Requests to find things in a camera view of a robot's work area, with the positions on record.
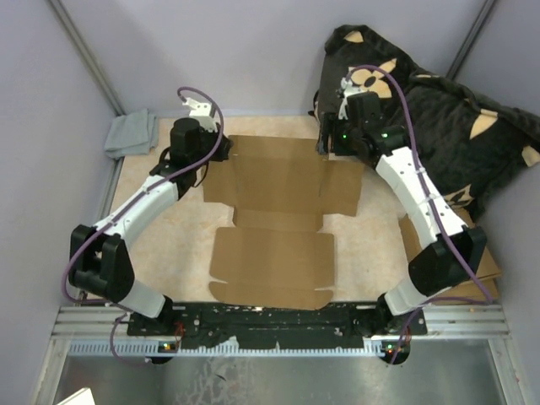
gray wall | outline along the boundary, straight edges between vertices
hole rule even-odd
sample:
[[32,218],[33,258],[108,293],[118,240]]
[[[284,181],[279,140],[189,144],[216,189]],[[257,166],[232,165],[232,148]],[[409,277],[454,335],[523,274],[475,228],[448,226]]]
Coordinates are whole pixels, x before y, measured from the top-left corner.
[[0,8],[0,403],[41,370],[70,231],[95,219],[113,117],[46,2]]
[[128,111],[177,111],[191,85],[229,114],[305,113],[340,24],[369,24],[444,74],[482,2],[64,0]]
[[[493,97],[540,115],[540,3],[499,2],[458,80]],[[540,165],[528,170],[489,205],[482,225],[503,268],[505,314],[534,380],[540,375]],[[540,401],[540,386],[534,386]]]

gray cloth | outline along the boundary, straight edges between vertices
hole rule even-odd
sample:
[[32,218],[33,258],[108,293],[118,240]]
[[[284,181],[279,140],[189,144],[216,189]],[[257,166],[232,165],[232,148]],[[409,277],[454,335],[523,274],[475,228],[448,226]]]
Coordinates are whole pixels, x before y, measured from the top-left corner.
[[157,117],[144,109],[113,120],[105,141],[105,154],[113,159],[129,154],[148,154],[157,145]]

flower pattern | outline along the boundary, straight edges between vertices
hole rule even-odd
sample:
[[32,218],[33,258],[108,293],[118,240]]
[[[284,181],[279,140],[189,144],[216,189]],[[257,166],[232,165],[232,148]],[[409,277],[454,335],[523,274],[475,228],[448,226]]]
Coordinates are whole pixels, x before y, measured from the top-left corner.
[[[395,67],[395,58],[388,62],[384,62],[382,65],[379,66],[379,68],[389,73],[394,70]],[[353,73],[351,79],[353,80],[353,83],[358,85],[363,91],[372,91],[374,93],[377,93],[382,99],[391,99],[392,92],[390,91],[388,83],[382,80],[383,77],[384,75],[380,72],[377,72],[376,70],[374,72],[371,72],[368,69],[359,69]]]

table surface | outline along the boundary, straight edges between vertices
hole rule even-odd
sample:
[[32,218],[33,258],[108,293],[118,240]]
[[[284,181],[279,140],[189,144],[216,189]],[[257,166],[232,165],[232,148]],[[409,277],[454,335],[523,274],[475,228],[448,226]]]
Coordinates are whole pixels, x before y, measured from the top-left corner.
[[[122,166],[112,209],[143,183],[169,146],[174,120],[159,121],[159,145],[149,155],[128,156]],[[225,134],[317,138],[310,116],[227,117]],[[208,283],[215,231],[232,224],[233,209],[203,202],[203,189],[192,188],[161,214],[130,250],[135,275],[149,287],[179,301],[215,301]],[[336,279],[333,300],[376,300],[407,274],[398,219],[404,215],[390,187],[366,169],[355,217],[325,215],[321,232],[335,235]]]

folded cardboard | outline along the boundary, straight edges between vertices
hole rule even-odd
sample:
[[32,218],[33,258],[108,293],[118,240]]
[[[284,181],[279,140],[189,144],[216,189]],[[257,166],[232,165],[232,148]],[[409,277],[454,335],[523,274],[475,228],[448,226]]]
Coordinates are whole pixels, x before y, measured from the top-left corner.
[[312,139],[231,136],[229,160],[212,162],[204,201],[234,208],[216,232],[209,284],[217,300],[313,310],[332,299],[334,238],[322,215],[354,216],[364,166],[330,161]]
[[[463,222],[467,224],[467,226],[474,226],[474,222],[471,220],[471,217],[465,209],[456,210],[456,214],[463,220]],[[421,251],[418,235],[408,216],[403,217],[399,221],[399,227],[402,231],[403,244],[405,246],[407,259],[409,262],[411,262]],[[501,271],[487,247],[483,251],[476,275],[484,283],[484,285],[486,285],[488,290],[493,293],[493,295],[496,295],[497,297],[499,296],[493,279],[499,277],[501,275]],[[443,293],[441,296],[459,296],[483,300],[482,291],[480,291],[472,280],[467,280],[466,282],[457,285],[453,289]]]

